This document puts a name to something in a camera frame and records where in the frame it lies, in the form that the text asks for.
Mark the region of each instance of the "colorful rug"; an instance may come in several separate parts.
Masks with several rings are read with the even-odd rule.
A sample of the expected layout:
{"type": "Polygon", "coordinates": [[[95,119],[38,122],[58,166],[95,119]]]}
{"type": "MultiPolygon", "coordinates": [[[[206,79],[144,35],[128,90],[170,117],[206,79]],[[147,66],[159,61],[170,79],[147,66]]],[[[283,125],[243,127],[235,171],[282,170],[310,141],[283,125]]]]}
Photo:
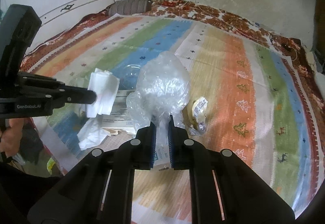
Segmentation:
{"type": "MultiPolygon", "coordinates": [[[[186,123],[190,122],[191,102],[200,96],[209,101],[207,133],[200,141],[215,151],[232,149],[296,215],[309,204],[324,179],[323,101],[312,86],[304,88],[311,79],[308,71],[300,68],[306,76],[302,79],[294,68],[296,61],[285,56],[281,45],[274,45],[277,41],[269,38],[272,45],[257,44],[236,36],[233,29],[227,33],[181,17],[108,19],[101,13],[75,29],[78,27],[83,31],[57,36],[27,55],[22,69],[74,85],[96,67],[120,76],[127,65],[143,66],[170,50],[191,75],[186,123]]],[[[293,46],[288,39],[286,42],[287,47],[293,46]]],[[[67,171],[87,154],[79,149],[77,138],[85,119],[74,108],[66,104],[46,121],[35,122],[42,127],[43,142],[67,171]]],[[[112,136],[101,148],[115,149],[128,139],[125,134],[112,136]]],[[[188,172],[137,171],[132,213],[138,224],[190,223],[188,172]]]]}

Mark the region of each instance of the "human hand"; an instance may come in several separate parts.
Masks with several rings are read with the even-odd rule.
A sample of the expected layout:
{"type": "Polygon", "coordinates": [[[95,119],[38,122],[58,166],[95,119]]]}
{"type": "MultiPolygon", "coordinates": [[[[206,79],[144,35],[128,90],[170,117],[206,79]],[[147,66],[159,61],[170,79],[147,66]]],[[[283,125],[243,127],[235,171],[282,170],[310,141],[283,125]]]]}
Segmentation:
{"type": "Polygon", "coordinates": [[[7,157],[14,156],[19,151],[24,119],[9,119],[9,126],[4,132],[0,131],[0,152],[5,152],[7,157]]]}

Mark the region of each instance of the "white plastic bag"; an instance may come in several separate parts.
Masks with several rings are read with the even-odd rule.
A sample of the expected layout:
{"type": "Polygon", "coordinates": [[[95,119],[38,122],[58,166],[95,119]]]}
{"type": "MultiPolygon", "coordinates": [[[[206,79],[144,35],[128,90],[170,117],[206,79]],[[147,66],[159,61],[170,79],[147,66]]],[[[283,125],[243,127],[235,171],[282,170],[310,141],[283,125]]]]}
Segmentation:
{"type": "Polygon", "coordinates": [[[189,102],[191,79],[180,60],[171,52],[162,52],[140,70],[136,91],[126,98],[135,129],[157,127],[156,144],[168,145],[169,115],[175,126],[184,128],[182,110],[189,102]]]}

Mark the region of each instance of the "green stripe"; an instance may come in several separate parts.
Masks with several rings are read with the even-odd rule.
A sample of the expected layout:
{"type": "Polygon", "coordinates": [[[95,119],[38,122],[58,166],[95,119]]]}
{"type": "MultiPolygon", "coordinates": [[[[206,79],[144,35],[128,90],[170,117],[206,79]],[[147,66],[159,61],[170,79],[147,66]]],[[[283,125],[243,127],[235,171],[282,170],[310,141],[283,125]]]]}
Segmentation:
{"type": "MultiPolygon", "coordinates": [[[[143,29],[137,31],[130,36],[127,40],[121,42],[114,50],[106,53],[103,57],[99,57],[99,61],[93,63],[91,66],[87,66],[86,70],[76,75],[71,81],[70,85],[75,84],[76,78],[90,78],[90,74],[95,71],[95,68],[102,70],[113,69],[117,64],[124,60],[130,53],[136,51],[138,47],[147,41],[152,39],[161,29],[173,22],[167,19],[158,19],[143,29]]],[[[48,117],[48,123],[51,126],[57,124],[63,116],[74,110],[72,104],[66,104],[60,109],[53,110],[53,115],[48,117]]]]}
{"type": "Polygon", "coordinates": [[[276,154],[280,160],[282,159],[282,154],[288,154],[288,157],[286,157],[287,161],[282,163],[276,162],[274,169],[275,179],[272,188],[274,191],[281,188],[280,196],[282,199],[289,205],[293,205],[299,171],[299,137],[295,115],[290,104],[286,83],[278,73],[271,58],[270,53],[272,52],[262,46],[257,45],[256,48],[258,55],[263,57],[263,59],[260,58],[259,63],[264,70],[264,79],[269,85],[271,98],[274,102],[273,130],[275,134],[276,154]],[[272,90],[274,88],[278,89],[278,91],[273,92],[272,90]],[[281,110],[277,110],[279,104],[282,105],[281,110]],[[277,132],[281,133],[280,128],[282,127],[285,133],[278,135],[277,132]]]}

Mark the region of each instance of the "orange stripe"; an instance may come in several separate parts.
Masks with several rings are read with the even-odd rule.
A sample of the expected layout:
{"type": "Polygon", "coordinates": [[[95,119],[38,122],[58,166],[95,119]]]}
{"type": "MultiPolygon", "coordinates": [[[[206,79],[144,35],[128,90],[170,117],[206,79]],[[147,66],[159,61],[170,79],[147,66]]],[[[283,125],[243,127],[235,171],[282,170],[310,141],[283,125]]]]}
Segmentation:
{"type": "Polygon", "coordinates": [[[255,151],[255,92],[252,72],[241,39],[225,34],[225,60],[221,78],[222,89],[206,133],[208,149],[229,148],[251,167],[255,151]],[[246,78],[237,72],[245,72],[246,78]],[[247,113],[237,102],[247,101],[247,113]]]}
{"type": "Polygon", "coordinates": [[[41,67],[36,74],[44,76],[54,76],[56,73],[64,69],[70,63],[72,63],[77,57],[82,55],[84,52],[104,41],[107,37],[121,31],[123,28],[133,22],[141,20],[142,17],[125,17],[121,20],[114,22],[113,24],[107,25],[103,29],[93,33],[89,37],[76,43],[74,46],[59,54],[50,61],[50,64],[45,64],[41,67]]]}

